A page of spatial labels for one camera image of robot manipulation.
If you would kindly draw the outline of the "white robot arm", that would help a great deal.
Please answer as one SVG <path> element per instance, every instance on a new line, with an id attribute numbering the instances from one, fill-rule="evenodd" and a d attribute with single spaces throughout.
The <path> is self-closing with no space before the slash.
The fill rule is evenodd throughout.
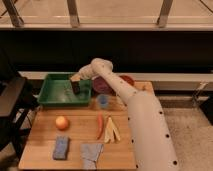
<path id="1" fill-rule="evenodd" d="M 71 77 L 80 81 L 101 76 L 127 105 L 137 171 L 180 171 L 177 155 L 158 98 L 138 90 L 113 72 L 109 60 L 94 58 Z"/>

